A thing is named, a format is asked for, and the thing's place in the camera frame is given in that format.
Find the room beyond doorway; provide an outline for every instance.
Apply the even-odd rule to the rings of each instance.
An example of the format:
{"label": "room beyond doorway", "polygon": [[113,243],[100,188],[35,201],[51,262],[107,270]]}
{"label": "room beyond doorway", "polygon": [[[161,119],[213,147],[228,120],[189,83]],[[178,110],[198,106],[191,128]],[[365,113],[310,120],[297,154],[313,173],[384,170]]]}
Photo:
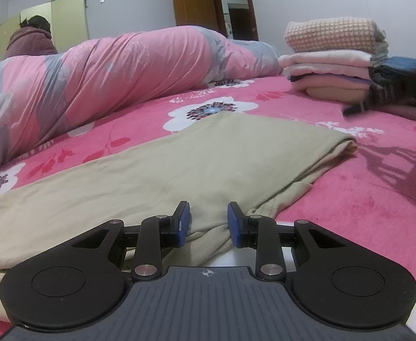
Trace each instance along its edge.
{"label": "room beyond doorway", "polygon": [[228,38],[259,39],[252,0],[222,0],[222,12]]}

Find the pink bedsheet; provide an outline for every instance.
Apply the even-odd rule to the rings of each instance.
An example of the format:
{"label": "pink bedsheet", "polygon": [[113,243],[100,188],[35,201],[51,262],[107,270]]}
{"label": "pink bedsheet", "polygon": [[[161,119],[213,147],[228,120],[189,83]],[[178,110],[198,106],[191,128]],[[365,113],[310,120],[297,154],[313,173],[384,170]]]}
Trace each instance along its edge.
{"label": "pink bedsheet", "polygon": [[[123,110],[49,141],[0,172],[0,193],[170,132],[217,111],[293,119],[356,136],[357,154],[323,175],[277,220],[308,219],[408,268],[416,278],[416,122],[383,113],[346,121],[341,105],[284,77],[222,83]],[[416,310],[412,315],[416,322]],[[7,325],[0,323],[0,333]]]}

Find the pink folded garment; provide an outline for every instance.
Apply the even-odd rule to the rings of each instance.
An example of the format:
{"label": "pink folded garment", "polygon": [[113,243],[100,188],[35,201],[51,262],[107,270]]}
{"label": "pink folded garment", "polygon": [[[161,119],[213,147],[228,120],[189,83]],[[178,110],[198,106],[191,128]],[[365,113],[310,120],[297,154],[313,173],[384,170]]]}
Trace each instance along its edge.
{"label": "pink folded garment", "polygon": [[296,82],[292,82],[292,88],[297,91],[304,91],[309,87],[337,87],[346,90],[368,90],[372,84],[367,79],[347,77],[337,74],[314,74],[308,75]]}
{"label": "pink folded garment", "polygon": [[368,94],[369,90],[347,90],[337,87],[309,87],[306,93],[319,100],[339,101],[342,103],[359,103]]}
{"label": "pink folded garment", "polygon": [[295,64],[284,68],[282,71],[285,76],[296,76],[308,73],[317,74],[343,74],[349,77],[358,77],[371,79],[368,68],[352,67],[350,65],[338,64],[319,64],[319,63],[302,63]]}
{"label": "pink folded garment", "polygon": [[386,55],[375,56],[358,50],[325,50],[282,55],[279,58],[279,64],[282,68],[302,63],[351,65],[365,68],[386,60],[386,58]]}

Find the pink and gray comforter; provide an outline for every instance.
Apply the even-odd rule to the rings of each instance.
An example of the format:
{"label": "pink and gray comforter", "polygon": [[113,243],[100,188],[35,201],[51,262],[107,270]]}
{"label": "pink and gray comforter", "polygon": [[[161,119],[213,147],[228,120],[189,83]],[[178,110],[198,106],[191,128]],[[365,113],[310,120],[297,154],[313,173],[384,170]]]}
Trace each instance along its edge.
{"label": "pink and gray comforter", "polygon": [[212,81],[280,72],[266,43],[175,27],[84,42],[0,62],[0,166],[117,109]]}

